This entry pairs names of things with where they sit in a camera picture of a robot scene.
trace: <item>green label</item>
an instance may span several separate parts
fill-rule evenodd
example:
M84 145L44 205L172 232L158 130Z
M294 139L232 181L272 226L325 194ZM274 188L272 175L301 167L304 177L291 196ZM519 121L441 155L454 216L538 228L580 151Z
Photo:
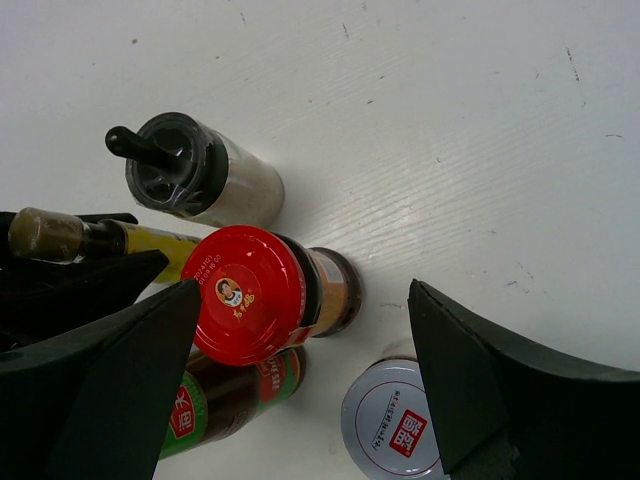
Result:
M164 437L160 458L197 444L207 427L207 401L198 382L184 372Z
M300 361L295 350L289 350L256 365L260 375L260 388L256 413L286 400L300 382Z

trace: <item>soy sauce bottle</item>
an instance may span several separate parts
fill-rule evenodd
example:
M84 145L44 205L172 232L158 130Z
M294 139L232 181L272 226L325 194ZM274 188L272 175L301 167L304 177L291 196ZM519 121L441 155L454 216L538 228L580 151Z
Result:
M247 367L214 362L201 352L187 362L160 458L221 440L300 387L306 371L302 347Z

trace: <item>jar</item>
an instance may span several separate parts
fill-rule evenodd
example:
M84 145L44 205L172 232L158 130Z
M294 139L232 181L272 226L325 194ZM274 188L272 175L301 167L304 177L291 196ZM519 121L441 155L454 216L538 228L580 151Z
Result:
M370 479L442 480L429 405L412 340L391 345L342 403L342 438Z
M232 435L300 387L302 347L247 367L229 367L201 352L189 356L160 458Z
M191 117L163 113L130 133L136 138L110 131L106 142L127 158L127 184L140 205L217 228L266 227L282 209L275 169Z
M360 278L345 257L249 226L203 239L182 278L200 284L196 346L227 365L250 365L310 336L333 335L362 302Z

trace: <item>bottle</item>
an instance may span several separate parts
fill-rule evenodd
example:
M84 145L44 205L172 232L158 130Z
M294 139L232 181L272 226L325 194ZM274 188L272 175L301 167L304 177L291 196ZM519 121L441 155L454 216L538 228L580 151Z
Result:
M111 153L127 159L125 176L140 205L220 228L268 226L284 202L273 167L182 113L163 113L138 133L114 127Z
M200 284L203 308L194 343L234 366L343 330L363 297L360 277L344 256L246 225L202 240L182 278Z
M182 267L199 241L118 220L83 222L74 215L37 208L18 212L8 234L13 255L47 262L72 263L160 250L169 265L156 277L156 283L179 281Z
M229 367L192 353L178 389L160 458L226 438L293 395L305 375L302 347L256 365Z

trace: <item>white surface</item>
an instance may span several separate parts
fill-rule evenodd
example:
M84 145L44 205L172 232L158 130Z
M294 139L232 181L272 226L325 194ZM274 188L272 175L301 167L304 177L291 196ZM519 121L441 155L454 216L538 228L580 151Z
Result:
M291 401L156 479L361 478L340 403L408 333L412 277L640 369L639 17L634 0L3 2L2 209L205 234L134 207L103 147L178 110L274 164L277 230L349 255L367 285L358 322L308 343Z

